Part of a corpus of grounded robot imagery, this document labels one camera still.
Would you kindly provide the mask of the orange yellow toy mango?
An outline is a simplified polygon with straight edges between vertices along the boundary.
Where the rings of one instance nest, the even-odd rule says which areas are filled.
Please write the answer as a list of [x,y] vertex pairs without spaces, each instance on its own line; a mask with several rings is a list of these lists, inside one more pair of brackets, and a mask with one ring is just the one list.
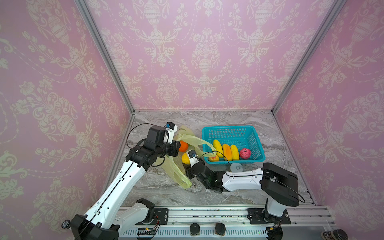
[[232,160],[232,150],[227,144],[223,144],[223,155],[228,162]]

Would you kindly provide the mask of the yellow-green plastic bag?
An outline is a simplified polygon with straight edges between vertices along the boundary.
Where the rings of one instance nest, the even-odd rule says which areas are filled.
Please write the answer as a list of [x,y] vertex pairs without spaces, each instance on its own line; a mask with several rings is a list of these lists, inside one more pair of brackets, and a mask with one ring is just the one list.
[[[198,138],[191,129],[182,125],[173,137],[173,140],[183,141],[189,145],[187,150],[194,150],[200,157],[206,154],[205,157],[214,157],[216,155],[216,149],[209,142]],[[182,155],[184,153],[179,152],[177,157],[165,156],[165,162],[161,165],[161,168],[167,173],[167,175],[183,189],[188,189],[192,186],[190,179],[187,177],[185,167],[182,163]]]

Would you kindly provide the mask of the yellow toy corn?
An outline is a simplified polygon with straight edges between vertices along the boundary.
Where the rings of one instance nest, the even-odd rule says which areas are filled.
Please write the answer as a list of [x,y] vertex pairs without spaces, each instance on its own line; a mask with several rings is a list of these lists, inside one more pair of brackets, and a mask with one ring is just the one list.
[[215,153],[218,156],[218,158],[219,159],[223,158],[224,157],[224,155],[223,155],[223,147],[222,147],[221,143],[219,142],[219,140],[215,139],[213,141],[213,146],[215,148]]

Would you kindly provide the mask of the yellow toy lemon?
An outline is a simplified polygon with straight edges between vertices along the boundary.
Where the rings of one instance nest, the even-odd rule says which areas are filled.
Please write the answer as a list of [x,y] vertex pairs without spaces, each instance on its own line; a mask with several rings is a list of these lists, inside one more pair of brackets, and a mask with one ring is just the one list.
[[185,164],[185,165],[190,165],[191,164],[188,153],[184,153],[182,155],[182,163]]

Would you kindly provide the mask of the pink toy fruit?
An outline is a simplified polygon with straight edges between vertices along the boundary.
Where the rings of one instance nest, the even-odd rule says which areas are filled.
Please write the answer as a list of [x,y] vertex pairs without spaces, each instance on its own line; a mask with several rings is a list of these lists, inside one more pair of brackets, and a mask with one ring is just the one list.
[[248,160],[252,155],[252,151],[250,149],[241,149],[239,152],[239,156],[242,160]]

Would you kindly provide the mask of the yellow toy fruit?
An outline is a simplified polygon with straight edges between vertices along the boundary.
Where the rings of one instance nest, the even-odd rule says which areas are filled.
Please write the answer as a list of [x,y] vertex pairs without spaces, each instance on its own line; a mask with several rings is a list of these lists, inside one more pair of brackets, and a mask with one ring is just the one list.
[[218,162],[220,160],[218,155],[215,155],[214,157],[209,157],[210,162]]

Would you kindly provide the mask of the yellow toy banana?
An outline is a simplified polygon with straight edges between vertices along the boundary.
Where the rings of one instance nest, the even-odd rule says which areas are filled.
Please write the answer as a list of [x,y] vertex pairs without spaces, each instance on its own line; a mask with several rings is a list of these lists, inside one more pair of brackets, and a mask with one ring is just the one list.
[[231,145],[231,154],[232,154],[232,160],[233,161],[239,161],[240,160],[239,150],[238,150],[236,145]]

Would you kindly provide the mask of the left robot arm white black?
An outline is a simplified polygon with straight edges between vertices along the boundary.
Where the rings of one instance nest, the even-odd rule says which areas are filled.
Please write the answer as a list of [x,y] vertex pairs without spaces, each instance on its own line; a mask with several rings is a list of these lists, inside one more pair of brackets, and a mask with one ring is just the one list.
[[120,233],[137,223],[157,224],[155,205],[148,200],[139,199],[122,213],[118,211],[158,158],[178,155],[181,143],[173,139],[177,129],[172,122],[164,127],[151,126],[147,137],[130,149],[118,175],[99,200],[84,215],[64,221],[62,228],[71,229],[76,240],[117,240]]

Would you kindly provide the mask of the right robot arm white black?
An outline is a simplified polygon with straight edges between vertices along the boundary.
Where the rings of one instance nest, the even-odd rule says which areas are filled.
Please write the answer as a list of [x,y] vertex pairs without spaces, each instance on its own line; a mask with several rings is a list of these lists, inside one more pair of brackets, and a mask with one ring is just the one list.
[[222,194],[236,190],[261,190],[268,195],[262,220],[280,225],[287,217],[287,207],[297,207],[304,198],[298,192],[298,177],[272,163],[264,163],[259,169],[248,172],[213,171],[203,162],[186,167],[189,179],[196,178],[203,186]]

